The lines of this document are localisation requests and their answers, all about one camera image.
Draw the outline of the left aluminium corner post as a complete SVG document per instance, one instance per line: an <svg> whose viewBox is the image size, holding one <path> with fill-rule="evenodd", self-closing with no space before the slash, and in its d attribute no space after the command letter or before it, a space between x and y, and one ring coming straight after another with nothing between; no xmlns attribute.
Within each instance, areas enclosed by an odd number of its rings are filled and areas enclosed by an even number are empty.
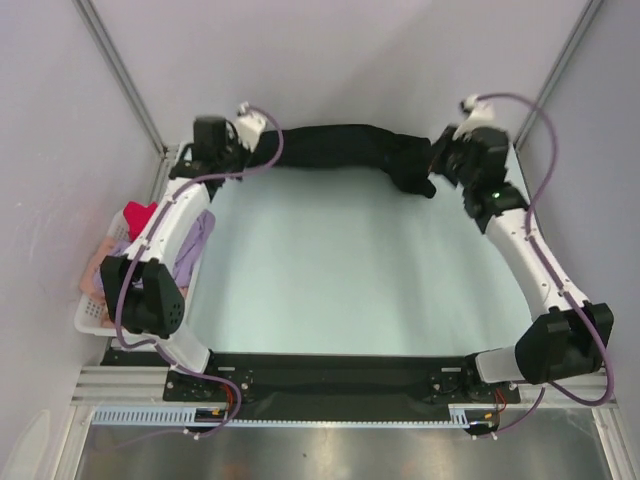
<svg viewBox="0 0 640 480"><path fill-rule="evenodd" d="M143 130L146 138L159 156L166 153L166 146L161 138L152 116L137 88L129 70L93 1L73 0L90 36L116 83L124 99L128 103L134 117Z"/></svg>

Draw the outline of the red t shirt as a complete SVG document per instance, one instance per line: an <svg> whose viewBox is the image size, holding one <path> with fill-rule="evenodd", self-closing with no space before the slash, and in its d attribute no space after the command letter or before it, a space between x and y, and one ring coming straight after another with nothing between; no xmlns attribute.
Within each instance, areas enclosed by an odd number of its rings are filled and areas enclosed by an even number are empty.
<svg viewBox="0 0 640 480"><path fill-rule="evenodd" d="M137 202L127 203L123 209L123 217L128 226L128 237L130 242L135 241L144 230L156 209L156 202L152 202L148 205L143 205Z"/></svg>

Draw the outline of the pink t shirt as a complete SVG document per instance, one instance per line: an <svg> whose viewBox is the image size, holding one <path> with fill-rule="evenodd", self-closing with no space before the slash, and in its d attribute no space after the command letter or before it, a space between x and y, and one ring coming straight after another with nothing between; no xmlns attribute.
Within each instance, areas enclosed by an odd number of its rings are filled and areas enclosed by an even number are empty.
<svg viewBox="0 0 640 480"><path fill-rule="evenodd" d="M115 335L115 327L105 302L99 268L107 256L119 255L129 245L130 242L126 239L106 236L89 259L80 279L79 289L82 298L74 319L74 324L79 332L96 336Z"/></svg>

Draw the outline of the aluminium front rail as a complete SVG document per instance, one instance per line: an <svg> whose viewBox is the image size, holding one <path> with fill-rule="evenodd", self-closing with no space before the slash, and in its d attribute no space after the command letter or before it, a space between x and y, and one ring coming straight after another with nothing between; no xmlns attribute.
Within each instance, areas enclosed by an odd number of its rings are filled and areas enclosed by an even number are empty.
<svg viewBox="0 0 640 480"><path fill-rule="evenodd" d="M164 393L176 389L175 382L167 380L165 367L83 367L71 396L74 406L160 406L170 403ZM606 387L603 371L561 380L560 386L583 399L599 397ZM533 404L542 387L520 385L520 403L509 400L509 409L524 409ZM539 408L582 408L553 386L547 386Z"/></svg>

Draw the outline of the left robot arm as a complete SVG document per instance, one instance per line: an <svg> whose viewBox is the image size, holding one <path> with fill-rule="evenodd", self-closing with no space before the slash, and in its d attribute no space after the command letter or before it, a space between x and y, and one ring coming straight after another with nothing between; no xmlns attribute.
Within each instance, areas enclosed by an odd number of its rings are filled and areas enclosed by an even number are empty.
<svg viewBox="0 0 640 480"><path fill-rule="evenodd" d="M185 385L202 400L219 392L221 376L207 366L209 350L186 324L186 299L174 268L192 228L224 180L246 168L266 126L266 117L254 110L233 120L196 118L193 140L180 146L165 191L141 232L100 265L106 306L122 346L160 349L174 367L190 370Z"/></svg>

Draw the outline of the aluminium corner post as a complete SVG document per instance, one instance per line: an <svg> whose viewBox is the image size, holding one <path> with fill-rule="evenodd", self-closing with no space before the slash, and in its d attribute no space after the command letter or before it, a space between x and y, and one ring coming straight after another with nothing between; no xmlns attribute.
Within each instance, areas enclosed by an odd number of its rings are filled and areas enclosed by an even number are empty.
<svg viewBox="0 0 640 480"><path fill-rule="evenodd" d="M560 84L565 71L569 67L570 62L576 55L582 41L596 20L604 4L604 0L589 0L586 2L549 74L545 78L539 94L536 97L536 104L541 109L544 109L550 101L554 91ZM527 114L515 138L514 146L517 152L524 147L531 131L539 119L540 115L533 110Z"/></svg>
<svg viewBox="0 0 640 480"><path fill-rule="evenodd" d="M124 99L128 103L134 117L143 130L146 138L159 156L166 153L166 146L161 138L152 116L137 88L129 70L93 1L73 0L90 36L116 83Z"/></svg>

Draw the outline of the white laundry basket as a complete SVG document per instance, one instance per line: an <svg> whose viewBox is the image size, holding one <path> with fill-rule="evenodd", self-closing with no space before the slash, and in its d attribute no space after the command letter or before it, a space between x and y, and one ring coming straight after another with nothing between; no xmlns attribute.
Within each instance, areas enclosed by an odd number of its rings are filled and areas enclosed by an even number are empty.
<svg viewBox="0 0 640 480"><path fill-rule="evenodd" d="M203 211L194 222L179 250L173 277L185 298L186 309L189 305L189 290L196 284L205 241L213 232L214 225L214 215L207 210ZM114 325L105 303L99 266L108 254L123 253L129 245L128 224L123 213L119 211L112 219L107 235L89 259L79 283L82 296L74 317L74 325L79 332L96 336L115 335Z"/></svg>

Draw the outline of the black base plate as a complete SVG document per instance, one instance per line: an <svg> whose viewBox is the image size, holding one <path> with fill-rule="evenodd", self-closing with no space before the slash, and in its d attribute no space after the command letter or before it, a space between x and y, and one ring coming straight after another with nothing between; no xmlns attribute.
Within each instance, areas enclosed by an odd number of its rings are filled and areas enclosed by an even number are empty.
<svg viewBox="0 0 640 480"><path fill-rule="evenodd" d="M517 405L506 382L480 380L468 357L215 353L206 379L165 376L167 402L237 407L240 420L420 422L453 404Z"/></svg>

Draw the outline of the right aluminium corner post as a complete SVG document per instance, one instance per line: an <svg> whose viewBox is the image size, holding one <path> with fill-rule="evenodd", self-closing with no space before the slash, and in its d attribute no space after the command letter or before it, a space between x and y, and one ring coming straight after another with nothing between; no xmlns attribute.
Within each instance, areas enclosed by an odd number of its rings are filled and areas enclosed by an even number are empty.
<svg viewBox="0 0 640 480"><path fill-rule="evenodd" d="M545 78L539 94L536 97L536 104L541 109L544 109L550 101L554 91L560 84L565 71L569 67L570 62L576 55L582 41L596 20L604 4L604 0L589 0L586 2L549 74ZM531 131L539 119L540 115L533 110L527 114L515 138L514 146L517 152L524 147Z"/></svg>

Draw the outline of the black t shirt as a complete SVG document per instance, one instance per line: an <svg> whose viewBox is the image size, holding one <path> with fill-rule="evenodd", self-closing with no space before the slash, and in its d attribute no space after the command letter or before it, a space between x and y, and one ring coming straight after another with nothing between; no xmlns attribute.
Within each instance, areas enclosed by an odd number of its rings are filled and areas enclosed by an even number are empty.
<svg viewBox="0 0 640 480"><path fill-rule="evenodd" d="M386 174L403 193L431 199L428 179L432 159L427 137L394 133L365 124L307 126L283 132L277 167L333 170L368 168Z"/></svg>

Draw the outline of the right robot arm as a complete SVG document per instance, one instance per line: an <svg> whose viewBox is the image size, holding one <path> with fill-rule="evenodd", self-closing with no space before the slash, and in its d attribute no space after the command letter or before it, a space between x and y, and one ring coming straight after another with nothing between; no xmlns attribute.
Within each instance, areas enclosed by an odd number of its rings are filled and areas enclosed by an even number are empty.
<svg viewBox="0 0 640 480"><path fill-rule="evenodd" d="M507 133L495 127L455 132L449 125L435 142L430 170L461 187L467 215L506 261L532 319L514 345L476 354L476 367L461 376L463 393L484 401L498 382L538 385L596 372L613 327L611 309L569 279L530 203L507 180Z"/></svg>

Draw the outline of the lilac t shirt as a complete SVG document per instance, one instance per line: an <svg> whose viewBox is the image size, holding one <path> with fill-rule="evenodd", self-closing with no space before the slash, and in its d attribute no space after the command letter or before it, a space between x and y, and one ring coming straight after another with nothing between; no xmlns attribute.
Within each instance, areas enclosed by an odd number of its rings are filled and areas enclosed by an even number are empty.
<svg viewBox="0 0 640 480"><path fill-rule="evenodd" d="M194 267L202 254L205 243L212 233L214 226L214 215L208 210L204 210L191 226L176 256L173 278L184 297L188 294ZM129 241L127 223L124 232L126 237L122 239Z"/></svg>

